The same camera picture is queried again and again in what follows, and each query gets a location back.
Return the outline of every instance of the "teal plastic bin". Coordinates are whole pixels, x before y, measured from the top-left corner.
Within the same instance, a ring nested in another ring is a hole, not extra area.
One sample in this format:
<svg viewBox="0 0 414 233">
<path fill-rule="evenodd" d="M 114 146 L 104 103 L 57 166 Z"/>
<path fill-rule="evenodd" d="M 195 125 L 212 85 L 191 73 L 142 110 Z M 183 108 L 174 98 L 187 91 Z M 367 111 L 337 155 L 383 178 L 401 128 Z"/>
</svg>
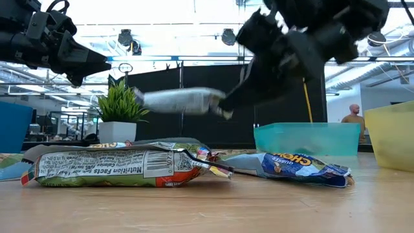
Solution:
<svg viewBox="0 0 414 233">
<path fill-rule="evenodd" d="M 357 155 L 356 123 L 275 123 L 254 129 L 256 148 L 270 153 Z"/>
</svg>

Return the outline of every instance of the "potted plant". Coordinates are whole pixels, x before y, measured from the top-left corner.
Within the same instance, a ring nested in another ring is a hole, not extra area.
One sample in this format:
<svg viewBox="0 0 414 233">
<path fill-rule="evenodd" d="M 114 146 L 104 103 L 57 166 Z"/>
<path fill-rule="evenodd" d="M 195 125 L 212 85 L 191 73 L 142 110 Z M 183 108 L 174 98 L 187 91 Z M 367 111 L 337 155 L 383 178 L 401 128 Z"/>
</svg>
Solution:
<svg viewBox="0 0 414 233">
<path fill-rule="evenodd" d="M 113 82 L 108 95 L 98 97 L 98 105 L 103 121 L 99 124 L 101 143 L 134 141 L 136 123 L 145 121 L 142 117 L 149 113 L 135 102 L 135 94 L 132 88 L 125 88 L 125 80 Z"/>
</svg>

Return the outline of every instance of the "white pot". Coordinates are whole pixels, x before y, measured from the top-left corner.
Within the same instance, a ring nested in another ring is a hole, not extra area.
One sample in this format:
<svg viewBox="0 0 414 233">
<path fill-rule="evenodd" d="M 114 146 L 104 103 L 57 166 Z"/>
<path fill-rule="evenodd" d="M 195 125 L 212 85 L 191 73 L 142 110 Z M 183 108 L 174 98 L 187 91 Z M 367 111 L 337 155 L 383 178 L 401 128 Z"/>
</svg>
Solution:
<svg viewBox="0 0 414 233">
<path fill-rule="evenodd" d="M 101 143 L 135 141 L 136 123 L 102 122 L 99 123 L 99 140 Z"/>
</svg>

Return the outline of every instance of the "yellow plastic bin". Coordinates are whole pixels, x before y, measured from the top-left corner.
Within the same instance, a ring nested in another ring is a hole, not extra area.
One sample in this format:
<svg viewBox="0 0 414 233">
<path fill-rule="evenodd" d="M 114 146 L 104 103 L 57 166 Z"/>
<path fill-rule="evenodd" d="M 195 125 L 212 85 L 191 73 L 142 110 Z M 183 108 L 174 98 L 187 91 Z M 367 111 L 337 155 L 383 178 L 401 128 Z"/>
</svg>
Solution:
<svg viewBox="0 0 414 233">
<path fill-rule="evenodd" d="M 379 166 L 414 172 L 414 101 L 365 111 Z"/>
</svg>

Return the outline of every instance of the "person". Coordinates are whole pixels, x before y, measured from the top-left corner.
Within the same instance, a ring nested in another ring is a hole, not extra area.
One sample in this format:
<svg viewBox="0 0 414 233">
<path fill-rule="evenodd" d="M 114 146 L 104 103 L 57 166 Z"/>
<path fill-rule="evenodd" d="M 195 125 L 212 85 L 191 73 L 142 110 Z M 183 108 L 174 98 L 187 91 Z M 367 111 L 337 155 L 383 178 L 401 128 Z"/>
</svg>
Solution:
<svg viewBox="0 0 414 233">
<path fill-rule="evenodd" d="M 360 106 L 358 104 L 351 104 L 351 106 L 349 106 L 349 110 L 351 111 L 351 114 L 345 116 L 342 119 L 342 123 L 359 123 L 361 126 L 359 144 L 367 143 L 367 140 L 365 139 L 365 133 L 364 133 L 365 132 L 365 120 L 362 116 L 358 116 L 360 112 Z"/>
</svg>

